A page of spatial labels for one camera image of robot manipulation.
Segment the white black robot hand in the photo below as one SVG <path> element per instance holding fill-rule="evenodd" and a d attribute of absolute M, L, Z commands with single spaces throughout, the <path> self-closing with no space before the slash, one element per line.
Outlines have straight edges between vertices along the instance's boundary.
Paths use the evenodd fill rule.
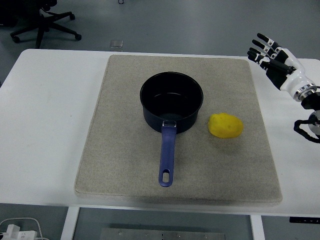
<path fill-rule="evenodd" d="M 248 59 L 259 65 L 272 84 L 286 91 L 297 102 L 317 91 L 315 83 L 306 76 L 305 68 L 289 51 L 271 38 L 258 33 L 252 40 L 258 49 L 250 48 Z"/>

